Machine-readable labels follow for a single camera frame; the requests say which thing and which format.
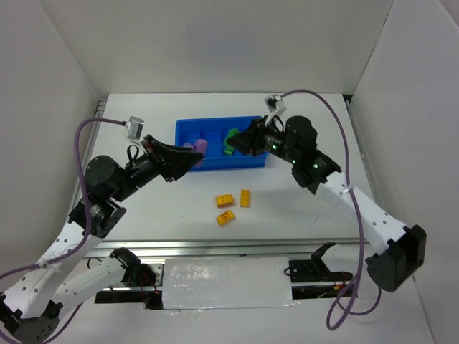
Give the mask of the purple lego brick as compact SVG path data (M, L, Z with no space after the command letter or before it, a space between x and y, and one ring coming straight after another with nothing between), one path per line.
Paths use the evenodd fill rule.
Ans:
M197 170L202 167L202 163L204 161L204 157L206 155L207 149L209 147L209 143L205 139L198 139L193 144L191 143L184 143L182 145L185 148L191 148L193 152L201 153L203 155L202 159L194 165L192 170Z

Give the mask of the yellow lego brick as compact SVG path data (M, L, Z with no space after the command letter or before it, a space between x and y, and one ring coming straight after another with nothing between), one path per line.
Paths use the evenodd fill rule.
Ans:
M235 200L232 194L222 194L215 197L215 203L217 208L227 208L235 204Z
M235 217L234 213L231 210L228 210L228 211L225 211L224 213L220 214L216 218L216 222L220 226L225 226L226 224L230 223L231 221L233 221L235 219L236 219L236 217Z

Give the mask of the green lego brick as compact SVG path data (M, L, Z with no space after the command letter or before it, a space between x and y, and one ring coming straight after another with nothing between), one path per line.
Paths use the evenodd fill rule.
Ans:
M235 150L235 149L234 149L232 146L227 145L227 146L225 147L224 154L225 154L226 156L232 156L233 153L234 153L234 150Z

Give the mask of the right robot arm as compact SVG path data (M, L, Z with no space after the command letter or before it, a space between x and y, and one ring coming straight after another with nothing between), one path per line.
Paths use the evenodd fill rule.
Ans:
M317 147L317 131L308 118L294 116L283 130L255 119L250 126L228 139L243 155L269 153L292 165L297 184L328 202L362 231L374 254L366 258L373 282L394 292L424 263L426 231L408 226L389 215L365 193L351 185L345 171Z

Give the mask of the yellow lego plate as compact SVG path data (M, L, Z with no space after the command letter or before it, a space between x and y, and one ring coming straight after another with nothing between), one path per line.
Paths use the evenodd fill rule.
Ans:
M248 189L242 189L240 192L240 207L249 208L251 200L251 193Z

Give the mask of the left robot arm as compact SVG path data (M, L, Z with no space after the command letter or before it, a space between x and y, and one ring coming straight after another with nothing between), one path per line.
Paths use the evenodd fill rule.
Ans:
M86 195L35 266L1 294L1 321L15 342L48 343L68 312L105 287L155 284L153 270L124 247L68 278L125 215L120 202L157 176L167 182L180 179L203 159L200 152L163 144L150 135L139 145L130 145L127 154L124 167L107 155L89 162L84 175Z

